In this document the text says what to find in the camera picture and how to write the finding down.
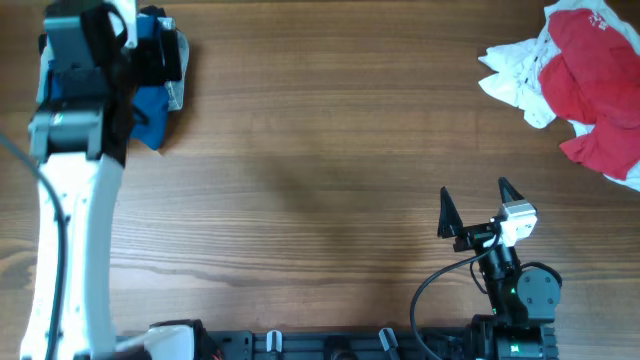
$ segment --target red and white cloth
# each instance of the red and white cloth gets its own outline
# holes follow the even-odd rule
[[[498,74],[480,85],[534,127],[572,120],[567,156],[640,191],[640,37],[602,0],[561,0],[545,13],[538,39],[487,50],[480,60]]]

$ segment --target cable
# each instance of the cable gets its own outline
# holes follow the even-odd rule
[[[556,281],[558,282],[558,285],[560,285],[560,287],[562,287],[562,276],[560,276],[560,273],[558,273],[557,271],[555,271],[552,267],[545,265],[541,262],[537,262],[537,261],[533,261],[533,262],[529,262],[526,263],[524,265],[522,265],[520,268],[524,269],[524,268],[528,268],[528,267],[537,267],[538,269],[542,269],[546,272],[548,272],[549,274],[551,274],[551,276],[553,276]]]
[[[422,347],[422,349],[427,353],[427,356],[431,359],[431,360],[442,360],[438,355],[436,355],[433,351],[431,351],[431,349],[429,349],[429,347],[427,346],[427,344],[424,343],[424,341],[422,340],[422,336],[420,336],[420,332],[418,331],[418,326],[416,325],[416,304],[418,303],[418,299],[420,298],[420,295],[422,294],[422,292],[424,291],[424,289],[427,288],[427,286],[429,286],[429,284],[431,284],[435,279],[439,278],[440,275],[445,274],[451,270],[457,269],[461,266],[467,265],[469,263],[478,261],[480,259],[482,259],[483,257],[487,256],[490,252],[492,252],[493,250],[495,250],[496,247],[498,247],[499,243],[500,243],[500,227],[497,228],[497,232],[496,232],[496,237],[493,240],[493,243],[491,243],[491,246],[489,247],[489,249],[487,249],[487,251],[485,251],[484,253],[480,254],[480,255],[476,255],[473,257],[470,257],[468,259],[459,261],[453,265],[449,265],[446,266],[438,271],[436,271],[435,273],[433,273],[433,275],[429,276],[423,283],[422,285],[420,285],[420,287],[418,287],[418,290],[416,290],[416,293],[413,295],[413,299],[411,300],[411,307],[409,308],[409,321],[411,322],[411,330],[413,332],[413,335],[415,336],[416,340],[418,341],[418,344],[420,345],[420,347]]]
[[[475,264],[475,261],[471,262],[471,264],[469,264],[469,272],[471,273],[471,278],[473,279],[473,282],[476,283],[476,286],[478,287],[478,290],[480,290],[481,293],[487,295],[487,290],[485,290],[482,285],[480,285],[480,282],[478,281],[478,279],[476,279],[476,274],[473,272],[473,264]]]
[[[52,360],[58,346],[60,313],[62,308],[62,292],[64,286],[65,267],[66,267],[66,251],[67,251],[67,226],[64,218],[64,211],[60,199],[56,196],[55,189],[47,180],[47,178],[38,170],[31,162],[29,156],[25,154],[18,146],[9,140],[4,134],[0,133],[0,143],[4,145],[15,157],[17,157],[26,167],[31,170],[33,176],[38,179],[47,190],[51,202],[53,203],[54,216],[58,224],[58,266],[56,269],[56,283],[53,292],[53,304],[51,309],[51,321],[49,323],[46,360]]]

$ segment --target wooden table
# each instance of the wooden table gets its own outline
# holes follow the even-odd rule
[[[0,130],[23,149],[43,2],[0,7]],[[179,318],[211,330],[406,328],[418,284],[463,257],[436,237],[440,187],[473,224],[496,213],[506,176],[539,210],[521,259],[565,279],[562,358],[637,358],[640,194],[570,162],[558,148],[573,137],[566,122],[535,130],[477,85],[490,70],[476,58],[536,36],[541,2],[166,9],[191,41],[187,99],[162,151],[129,152],[112,239],[120,333]],[[38,208],[35,182],[4,150],[0,169],[0,356],[16,359]],[[429,288],[418,321],[463,326],[490,311],[464,268]]]

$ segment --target white cloth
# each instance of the white cloth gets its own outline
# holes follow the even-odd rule
[[[524,110],[524,119],[531,126],[542,129],[549,125],[556,114],[542,95],[538,75],[542,69],[560,54],[549,34],[549,16],[559,10],[587,8],[602,17],[604,22],[622,34],[640,56],[640,36],[631,25],[621,21],[604,0],[560,0],[544,8],[547,22],[537,39],[529,39],[515,44],[500,45],[487,49],[487,55],[478,58],[482,63],[496,71],[478,84],[484,92],[507,104]],[[590,133],[594,125],[584,125],[569,120],[577,136]],[[640,191],[640,162],[627,173],[627,179],[608,179]]]

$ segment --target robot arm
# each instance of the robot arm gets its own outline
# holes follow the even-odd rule
[[[447,189],[440,192],[438,236],[454,237],[455,252],[475,252],[494,313],[474,316],[465,330],[461,358],[557,359],[554,330],[545,325],[555,321],[562,279],[544,264],[520,263],[515,244],[533,231],[537,210],[507,179],[500,178],[498,186],[502,198],[498,215],[467,227]],[[437,339],[426,340],[429,348],[441,345]]]
[[[54,61],[29,125],[30,154],[54,193],[39,186],[35,293],[21,359],[140,356],[131,351],[140,348],[156,359],[193,359],[192,326],[116,345],[111,322],[111,224],[134,126],[131,99],[151,85],[141,79],[152,78],[137,61],[136,2],[55,3],[44,27]],[[64,233],[52,197],[62,205]]]

